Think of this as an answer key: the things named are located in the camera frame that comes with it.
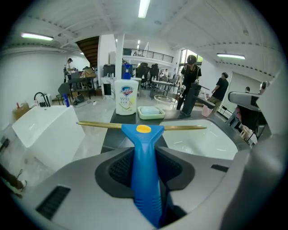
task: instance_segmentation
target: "white sink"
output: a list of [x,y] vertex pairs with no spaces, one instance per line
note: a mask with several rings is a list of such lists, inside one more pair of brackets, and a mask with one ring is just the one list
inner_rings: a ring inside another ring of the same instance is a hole
[[164,131],[168,148],[190,154],[232,160],[238,152],[233,141],[209,120],[164,121],[160,125],[202,125],[207,129]]

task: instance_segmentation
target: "wooden stair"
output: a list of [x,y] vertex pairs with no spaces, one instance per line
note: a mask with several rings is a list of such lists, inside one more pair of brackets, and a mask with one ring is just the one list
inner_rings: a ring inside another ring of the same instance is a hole
[[99,36],[76,42],[79,49],[90,62],[91,67],[97,66]]

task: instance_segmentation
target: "black faucet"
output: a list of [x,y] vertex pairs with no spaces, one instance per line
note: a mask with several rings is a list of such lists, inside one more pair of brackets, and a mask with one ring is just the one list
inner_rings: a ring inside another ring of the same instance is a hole
[[41,92],[37,92],[35,95],[34,95],[34,100],[36,99],[36,96],[37,94],[42,94],[43,98],[44,98],[44,101],[45,101],[45,104],[46,104],[46,107],[50,107],[50,103],[47,103],[46,99],[45,99],[45,95]]
[[202,86],[199,84],[191,84],[191,88],[189,89],[182,109],[182,113],[184,113],[186,116],[190,116],[196,101],[206,105],[209,109],[213,109],[215,107],[213,103],[198,97],[201,87]]

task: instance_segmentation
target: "yellow button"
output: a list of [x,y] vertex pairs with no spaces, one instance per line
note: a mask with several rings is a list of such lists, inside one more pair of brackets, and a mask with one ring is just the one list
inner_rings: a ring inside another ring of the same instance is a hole
[[136,130],[140,133],[149,133],[151,132],[151,128],[147,125],[140,124],[137,126]]

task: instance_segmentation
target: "pink bucket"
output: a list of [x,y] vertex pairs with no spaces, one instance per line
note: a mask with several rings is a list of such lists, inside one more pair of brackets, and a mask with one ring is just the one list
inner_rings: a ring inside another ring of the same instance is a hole
[[202,115],[208,117],[212,113],[212,109],[209,109],[207,106],[203,106]]

